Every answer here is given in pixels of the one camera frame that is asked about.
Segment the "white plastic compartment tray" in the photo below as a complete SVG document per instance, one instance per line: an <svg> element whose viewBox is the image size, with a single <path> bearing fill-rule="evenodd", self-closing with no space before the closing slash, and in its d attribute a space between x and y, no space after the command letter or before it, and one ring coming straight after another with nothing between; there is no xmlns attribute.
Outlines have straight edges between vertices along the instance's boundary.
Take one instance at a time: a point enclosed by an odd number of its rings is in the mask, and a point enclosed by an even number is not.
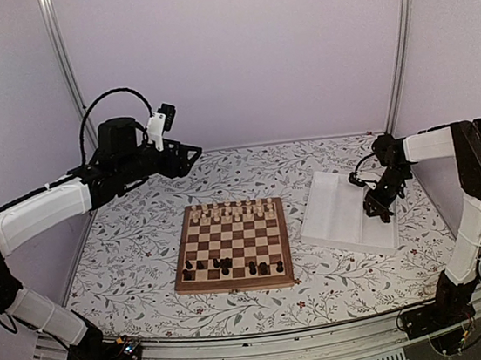
<svg viewBox="0 0 481 360"><path fill-rule="evenodd" d="M342 173L315 172L301 225L301 241L364 254L393 255L399 248L396 219L383 223L363 209L367 190Z"/></svg>

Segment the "dark chess piece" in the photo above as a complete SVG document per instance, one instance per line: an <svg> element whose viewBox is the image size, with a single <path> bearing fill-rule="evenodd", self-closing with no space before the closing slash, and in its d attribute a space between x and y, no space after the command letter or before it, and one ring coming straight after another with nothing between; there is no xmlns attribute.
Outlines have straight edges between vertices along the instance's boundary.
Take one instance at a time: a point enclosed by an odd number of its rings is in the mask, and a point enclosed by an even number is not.
<svg viewBox="0 0 481 360"><path fill-rule="evenodd" d="M258 266L258 269L259 269L258 274L260 275L269 275L270 273L270 267L265 262L261 262L260 265Z"/></svg>
<svg viewBox="0 0 481 360"><path fill-rule="evenodd" d="M276 263L276 271L278 273L282 273L285 270L285 267L283 266L283 261L278 261Z"/></svg>

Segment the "wooden chess board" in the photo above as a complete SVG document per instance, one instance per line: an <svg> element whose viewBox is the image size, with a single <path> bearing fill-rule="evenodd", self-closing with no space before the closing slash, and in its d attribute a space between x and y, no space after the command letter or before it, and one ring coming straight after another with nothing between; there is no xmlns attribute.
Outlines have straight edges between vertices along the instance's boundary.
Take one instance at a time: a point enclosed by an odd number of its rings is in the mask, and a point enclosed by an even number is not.
<svg viewBox="0 0 481 360"><path fill-rule="evenodd" d="M220 207L220 223L213 222L213 203L187 206L184 212L183 226L180 239L180 249L175 276L175 292L179 295L204 295L226 293L237 289L269 290L290 287L295 283L294 266L292 266L287 223L285 221L283 204L280 198L274 200L275 217L267 217L267 198L263 198L264 216L257 215L255 200L252 201L252 218L246 217L245 201L242 202L241 222L234 221L235 201L230 201L232 221L225 223L223 217L223 203L216 202ZM210 209L211 224L201 224L202 206ZM200 225L192 226L191 212L200 211ZM218 259L222 265L224 258L231 258L233 266L229 275L223 275L220 267L213 266L213 259ZM194 279L184 281L182 269L185 261L193 264ZM205 266L197 269L196 261L202 261ZM276 263L283 261L285 270L276 271ZM257 273L249 274L249 262L255 262ZM269 275L258 274L258 266L265 262L270 267Z"/></svg>

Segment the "dark wooden king piece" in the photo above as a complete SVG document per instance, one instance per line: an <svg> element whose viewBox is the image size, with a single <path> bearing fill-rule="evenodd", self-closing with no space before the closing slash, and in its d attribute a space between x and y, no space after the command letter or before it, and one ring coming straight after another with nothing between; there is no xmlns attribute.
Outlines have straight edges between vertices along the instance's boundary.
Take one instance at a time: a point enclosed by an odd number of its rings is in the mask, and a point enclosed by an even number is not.
<svg viewBox="0 0 481 360"><path fill-rule="evenodd" d="M229 275L230 274L230 267L229 267L229 264L228 263L222 263L222 265L220 266L220 271L223 275Z"/></svg>

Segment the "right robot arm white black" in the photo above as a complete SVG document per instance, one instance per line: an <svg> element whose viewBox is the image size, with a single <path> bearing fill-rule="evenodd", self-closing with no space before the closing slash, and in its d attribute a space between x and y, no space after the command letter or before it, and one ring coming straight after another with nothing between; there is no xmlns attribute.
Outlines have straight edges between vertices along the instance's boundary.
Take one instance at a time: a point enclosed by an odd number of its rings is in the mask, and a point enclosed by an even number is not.
<svg viewBox="0 0 481 360"><path fill-rule="evenodd" d="M402 139L381 134L371 146L370 157L383 169L381 176L355 168L349 182L367 190L363 210L383 223L391 221L392 204L404 197L411 168L420 162L452 159L463 200L455 246L437 282L434 302L426 320L449 327L464 317L480 279L481 265L481 118L459 120L432 127Z"/></svg>

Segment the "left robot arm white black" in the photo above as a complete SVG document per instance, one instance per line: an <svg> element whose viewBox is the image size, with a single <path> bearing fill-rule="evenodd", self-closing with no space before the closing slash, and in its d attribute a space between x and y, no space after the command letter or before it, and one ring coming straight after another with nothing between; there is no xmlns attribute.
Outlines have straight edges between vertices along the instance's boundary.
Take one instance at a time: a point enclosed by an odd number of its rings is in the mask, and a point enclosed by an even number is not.
<svg viewBox="0 0 481 360"><path fill-rule="evenodd" d="M0 315L52 335L83 360L112 359L99 328L28 288L12 274L7 260L62 223L141 187L154 174L170 179L188 175L202 150L163 137L174 114L173 105L163 104L147 126L130 117L108 119L98 127L98 146L88 163L0 207Z"/></svg>

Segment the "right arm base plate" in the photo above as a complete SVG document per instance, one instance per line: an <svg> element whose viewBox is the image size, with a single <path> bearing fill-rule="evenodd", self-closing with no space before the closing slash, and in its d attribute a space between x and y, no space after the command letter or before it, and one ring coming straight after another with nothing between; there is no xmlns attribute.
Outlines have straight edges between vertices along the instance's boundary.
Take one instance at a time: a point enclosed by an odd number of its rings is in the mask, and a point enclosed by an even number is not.
<svg viewBox="0 0 481 360"><path fill-rule="evenodd" d="M406 312L400 310L396 317L396 326L410 340L437 332L437 335L430 339L432 349L442 356L451 357L464 351L475 328L475 315L471 304L466 304L456 311L440 312L435 303L429 303Z"/></svg>

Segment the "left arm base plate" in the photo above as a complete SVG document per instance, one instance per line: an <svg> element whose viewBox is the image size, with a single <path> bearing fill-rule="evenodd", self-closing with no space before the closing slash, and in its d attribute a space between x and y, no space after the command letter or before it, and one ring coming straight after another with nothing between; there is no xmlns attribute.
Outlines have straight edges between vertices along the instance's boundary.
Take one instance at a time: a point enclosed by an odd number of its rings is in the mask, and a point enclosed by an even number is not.
<svg viewBox="0 0 481 360"><path fill-rule="evenodd" d="M141 340L123 335L113 342L101 337L86 338L71 345L67 360L141 360Z"/></svg>

